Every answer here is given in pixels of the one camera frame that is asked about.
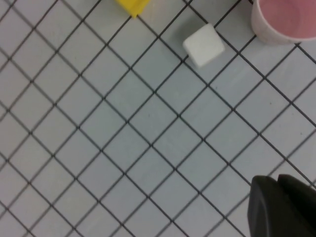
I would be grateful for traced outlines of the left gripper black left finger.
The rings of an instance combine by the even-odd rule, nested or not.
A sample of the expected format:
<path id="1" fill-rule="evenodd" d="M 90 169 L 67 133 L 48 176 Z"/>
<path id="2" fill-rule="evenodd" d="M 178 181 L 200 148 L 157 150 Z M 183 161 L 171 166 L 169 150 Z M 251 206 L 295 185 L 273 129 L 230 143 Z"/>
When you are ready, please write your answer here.
<path id="1" fill-rule="evenodd" d="M 277 180 L 255 176 L 247 210 L 252 237 L 314 237 L 316 224 L 299 213 Z"/>

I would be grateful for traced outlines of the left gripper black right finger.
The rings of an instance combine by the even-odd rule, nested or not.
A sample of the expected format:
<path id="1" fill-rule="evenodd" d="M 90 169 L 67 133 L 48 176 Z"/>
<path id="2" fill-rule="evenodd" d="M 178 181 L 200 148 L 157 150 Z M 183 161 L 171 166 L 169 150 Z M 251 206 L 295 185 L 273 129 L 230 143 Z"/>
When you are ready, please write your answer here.
<path id="1" fill-rule="evenodd" d="M 307 222 L 309 224 L 315 224 L 316 191 L 297 178 L 288 174 L 280 174 L 277 182 Z"/>

